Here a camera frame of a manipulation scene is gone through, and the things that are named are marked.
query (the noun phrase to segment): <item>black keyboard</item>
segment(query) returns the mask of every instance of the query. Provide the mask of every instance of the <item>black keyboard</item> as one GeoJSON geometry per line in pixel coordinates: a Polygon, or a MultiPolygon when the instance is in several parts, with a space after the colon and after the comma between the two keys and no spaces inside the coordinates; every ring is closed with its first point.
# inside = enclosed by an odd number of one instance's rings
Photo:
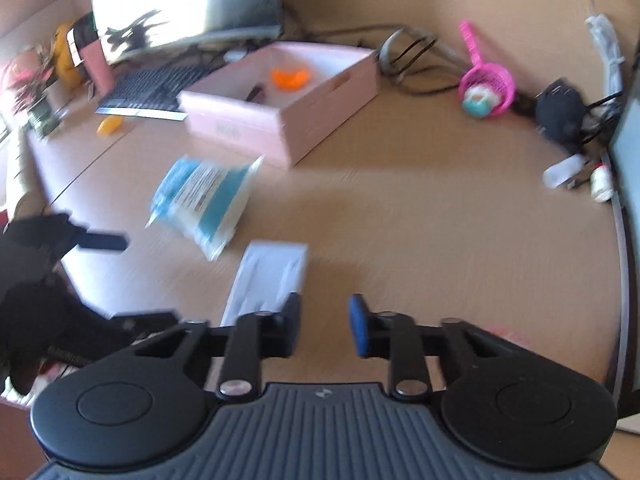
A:
{"type": "Polygon", "coordinates": [[[178,94],[213,69],[204,66],[172,66],[137,70],[118,78],[116,87],[100,100],[99,114],[183,120],[178,94]]]}

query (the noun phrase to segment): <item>white cable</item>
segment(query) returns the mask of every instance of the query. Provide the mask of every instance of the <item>white cable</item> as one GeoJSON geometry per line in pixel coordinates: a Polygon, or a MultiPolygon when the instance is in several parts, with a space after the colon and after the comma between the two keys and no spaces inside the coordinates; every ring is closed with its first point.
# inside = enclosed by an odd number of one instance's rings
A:
{"type": "MultiPolygon", "coordinates": [[[[622,92],[620,65],[625,62],[625,58],[620,52],[616,29],[604,14],[588,17],[586,24],[604,65],[604,97],[622,92]]],[[[615,103],[604,105],[604,108],[610,109],[612,106],[615,106],[615,103]]]]}
{"type": "MultiPolygon", "coordinates": [[[[622,92],[622,70],[620,65],[625,62],[620,52],[620,42],[611,22],[604,14],[598,14],[596,11],[596,0],[589,0],[589,10],[591,16],[585,21],[589,32],[591,33],[591,41],[598,49],[600,59],[604,65],[604,95],[610,95],[622,92]]],[[[616,110],[614,101],[602,106],[602,116],[606,118],[616,110]]]]}

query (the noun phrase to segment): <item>pink plastic toy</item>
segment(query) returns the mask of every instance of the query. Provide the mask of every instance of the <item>pink plastic toy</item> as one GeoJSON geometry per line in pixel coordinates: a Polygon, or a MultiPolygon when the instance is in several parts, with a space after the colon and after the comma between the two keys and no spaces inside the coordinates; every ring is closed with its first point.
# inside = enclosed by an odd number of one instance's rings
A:
{"type": "MultiPolygon", "coordinates": [[[[516,95],[516,85],[513,77],[505,67],[482,61],[480,50],[476,44],[476,36],[469,22],[460,23],[460,32],[469,50],[471,63],[473,63],[473,68],[469,70],[462,78],[462,81],[460,81],[460,88],[458,90],[460,98],[463,100],[465,110],[472,115],[480,117],[496,116],[504,113],[508,110],[509,106],[511,106],[516,95]],[[467,91],[473,88],[488,89],[499,97],[500,104],[492,107],[492,111],[487,114],[483,114],[482,112],[478,113],[478,110],[474,109],[472,102],[469,101],[469,96],[466,95],[467,91]]],[[[478,97],[473,96],[471,99],[476,100],[478,97]]]]}

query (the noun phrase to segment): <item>cable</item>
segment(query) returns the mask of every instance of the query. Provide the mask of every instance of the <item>cable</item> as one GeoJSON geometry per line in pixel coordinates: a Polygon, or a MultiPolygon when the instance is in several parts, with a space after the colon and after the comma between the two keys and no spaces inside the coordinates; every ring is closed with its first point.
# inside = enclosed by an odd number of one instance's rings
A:
{"type": "MultiPolygon", "coordinates": [[[[623,82],[620,65],[625,62],[625,58],[620,51],[616,29],[604,14],[597,13],[596,0],[589,0],[589,10],[591,15],[585,23],[591,33],[591,41],[598,50],[604,65],[604,95],[622,94],[623,82]]],[[[610,102],[603,110],[602,116],[606,118],[619,112],[618,103],[610,102]]]]}
{"type": "Polygon", "coordinates": [[[369,25],[361,25],[359,27],[314,31],[309,30],[306,27],[304,21],[293,6],[284,3],[283,10],[296,24],[296,31],[293,35],[298,36],[302,41],[319,41],[334,38],[336,36],[363,34],[378,30],[392,30],[393,33],[391,36],[389,36],[383,44],[376,49],[378,66],[382,75],[388,78],[391,84],[396,86],[400,91],[409,95],[434,96],[443,92],[455,90],[458,88],[462,75],[470,69],[469,62],[458,56],[452,48],[439,43],[438,37],[435,34],[410,27],[404,23],[372,23],[369,25]],[[391,52],[391,46],[401,36],[408,36],[412,39],[412,42],[408,47],[404,48],[400,54],[393,54],[391,52]],[[417,53],[413,54],[407,60],[408,56],[417,47],[420,47],[417,53]],[[432,52],[436,56],[443,58],[447,62],[451,63],[452,66],[432,65],[412,70],[414,64],[428,52],[432,52]],[[410,77],[423,75],[427,72],[434,72],[436,70],[448,72],[449,75],[454,76],[457,81],[455,84],[427,90],[414,88],[406,83],[407,79],[410,77]]]}
{"type": "Polygon", "coordinates": [[[589,106],[587,106],[587,108],[589,110],[593,110],[594,108],[602,106],[604,103],[608,103],[609,101],[613,101],[613,99],[617,99],[619,97],[622,97],[622,92],[617,92],[615,94],[610,95],[609,97],[605,97],[604,99],[600,99],[600,101],[596,101],[596,102],[590,104],[589,106]]]}

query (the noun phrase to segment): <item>plastic bag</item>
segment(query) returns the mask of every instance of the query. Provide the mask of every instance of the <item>plastic bag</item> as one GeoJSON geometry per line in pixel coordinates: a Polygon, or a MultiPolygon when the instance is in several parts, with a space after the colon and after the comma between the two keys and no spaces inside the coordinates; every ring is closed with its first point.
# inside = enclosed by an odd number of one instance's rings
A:
{"type": "Polygon", "coordinates": [[[147,226],[162,219],[192,238],[215,260],[236,232],[262,158],[250,166],[223,168],[208,160],[180,158],[153,197],[147,226]]]}

